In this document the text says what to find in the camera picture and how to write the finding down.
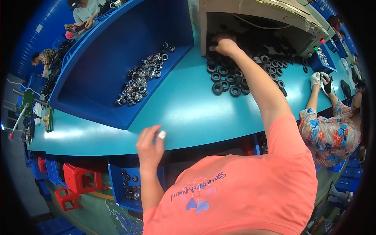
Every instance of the red stool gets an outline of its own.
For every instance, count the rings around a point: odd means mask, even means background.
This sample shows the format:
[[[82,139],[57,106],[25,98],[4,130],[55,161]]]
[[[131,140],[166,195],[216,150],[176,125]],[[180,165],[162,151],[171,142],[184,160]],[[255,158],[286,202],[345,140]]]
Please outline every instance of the red stool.
[[[63,190],[65,191],[65,196],[60,194],[60,191],[63,191]],[[62,187],[56,190],[55,197],[56,197],[56,201],[58,202],[58,204],[64,211],[70,211],[70,210],[74,210],[77,208],[83,208],[82,206],[78,206],[78,201],[77,201],[77,199],[80,198],[81,195],[74,193],[72,190],[70,190],[67,187]],[[66,202],[69,202],[72,205],[72,208],[67,208],[65,204]]]
[[[89,193],[98,190],[106,190],[108,188],[107,185],[102,185],[102,173],[99,167],[84,169],[73,166],[70,163],[65,163],[63,170],[67,187],[69,187],[75,193]],[[86,176],[86,174],[91,173],[94,176],[94,185],[92,185],[92,178],[90,176]]]
[[[38,157],[38,167],[42,173],[47,173],[46,160],[42,159],[41,157]]]

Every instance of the person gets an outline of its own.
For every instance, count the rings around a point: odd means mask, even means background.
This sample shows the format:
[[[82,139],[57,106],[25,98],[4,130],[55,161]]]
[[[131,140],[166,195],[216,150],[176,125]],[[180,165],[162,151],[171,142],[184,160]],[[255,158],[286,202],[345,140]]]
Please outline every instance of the person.
[[[104,5],[106,0],[68,0],[70,10],[73,10],[75,26],[81,26],[86,22],[85,27],[90,29],[93,26],[94,19],[100,11],[99,5]]]
[[[329,194],[327,200],[329,202],[334,203],[341,203],[344,207],[346,207],[349,202],[353,199],[354,192],[346,191],[344,192],[338,192],[337,189],[334,186],[334,182],[331,182]]]
[[[311,153],[275,82],[234,37],[219,35],[215,40],[218,45],[210,49],[233,59],[245,76],[260,109],[269,154],[207,156],[164,192],[156,176],[164,153],[161,125],[145,128],[136,143],[143,234],[300,234],[317,192]]]
[[[324,92],[333,106],[333,117],[317,116],[317,97],[323,75]],[[299,130],[312,153],[315,164],[331,167],[345,160],[360,144],[361,91],[356,91],[351,107],[344,105],[332,92],[331,80],[326,73],[316,72],[311,76],[311,97],[306,109],[299,112]]]
[[[340,34],[340,26],[342,22],[339,17],[337,15],[331,15],[326,21],[333,28],[334,32],[338,35],[340,40],[342,40],[342,35]]]
[[[51,59],[54,57],[55,53],[58,50],[54,49],[44,49],[41,53],[35,52],[34,55],[31,57],[31,65],[37,66],[39,62],[44,64],[43,74],[47,70],[48,66],[50,65]]]
[[[342,39],[346,38],[346,34],[345,34],[344,31],[340,31],[340,35],[341,35],[341,38],[342,38]]]

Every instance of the heart graphic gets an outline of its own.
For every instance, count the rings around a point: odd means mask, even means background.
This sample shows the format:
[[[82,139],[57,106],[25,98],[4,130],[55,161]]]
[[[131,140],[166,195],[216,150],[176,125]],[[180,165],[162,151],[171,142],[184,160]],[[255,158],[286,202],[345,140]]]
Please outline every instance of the heart graphic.
[[[185,207],[185,209],[187,211],[189,211],[189,209],[191,209],[191,208],[197,208],[197,204],[196,204],[196,202],[194,201],[193,198],[191,198],[191,200],[189,200],[189,202],[187,203],[187,206]]]
[[[210,194],[213,194],[217,191],[217,188],[215,186],[209,186],[205,191],[205,196],[209,196]]]
[[[199,201],[197,204],[196,213],[200,213],[202,210],[207,210],[209,208],[209,202],[207,201]]]

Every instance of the floral shirt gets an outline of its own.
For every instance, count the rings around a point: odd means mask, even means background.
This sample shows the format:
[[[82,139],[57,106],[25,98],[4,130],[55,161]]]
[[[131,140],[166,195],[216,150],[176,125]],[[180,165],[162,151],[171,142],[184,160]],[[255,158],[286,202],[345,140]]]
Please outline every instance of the floral shirt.
[[[317,117],[309,108],[299,112],[299,130],[316,165],[331,167],[345,160],[358,147],[361,133],[351,120],[351,108],[338,100],[331,118]]]
[[[55,53],[57,51],[58,50],[54,50],[54,49],[45,49],[45,50],[43,50],[39,54],[39,59],[41,60],[42,64],[49,65],[50,64],[50,60],[52,59],[53,55],[55,55]]]

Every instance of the wire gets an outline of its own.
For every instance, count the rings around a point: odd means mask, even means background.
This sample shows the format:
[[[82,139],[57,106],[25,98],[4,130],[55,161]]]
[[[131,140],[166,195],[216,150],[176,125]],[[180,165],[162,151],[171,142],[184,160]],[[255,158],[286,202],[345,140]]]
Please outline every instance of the wire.
[[[118,0],[118,1],[116,1],[116,2],[112,2],[112,3],[110,3],[110,8],[111,8],[111,9],[112,9],[112,8],[118,8],[119,6],[121,6],[121,1],[120,1],[120,0]]]
[[[44,98],[48,95],[45,95],[45,96],[41,96],[38,92],[34,91],[33,89],[31,88],[28,88],[28,87],[24,87],[24,85],[22,85],[21,83],[17,83],[17,82],[11,82],[8,78],[7,78],[8,82],[12,83],[12,84],[17,84],[17,85],[21,85],[23,88],[25,88],[26,90],[32,90],[34,93],[36,93],[37,95],[39,95],[39,97],[41,98]]]
[[[12,128],[9,128],[9,127],[4,127],[4,129],[13,130]]]
[[[300,2],[298,1],[298,3],[300,3]],[[302,6],[307,6],[308,4],[309,4],[309,3],[307,3],[306,5],[303,5],[303,4],[300,3],[300,5],[302,5]]]
[[[244,22],[246,22],[246,23],[248,23],[248,24],[250,24],[250,25],[253,25],[253,26],[257,27],[257,28],[260,28],[260,29],[284,29],[284,28],[288,28],[288,27],[291,26],[291,25],[288,25],[288,26],[279,27],[279,28],[267,28],[267,27],[261,27],[261,26],[258,26],[258,25],[252,24],[251,22],[246,21],[245,19],[241,18],[240,16],[235,15],[234,13],[231,13],[231,14],[234,15],[235,17],[241,19],[242,21],[244,21]]]

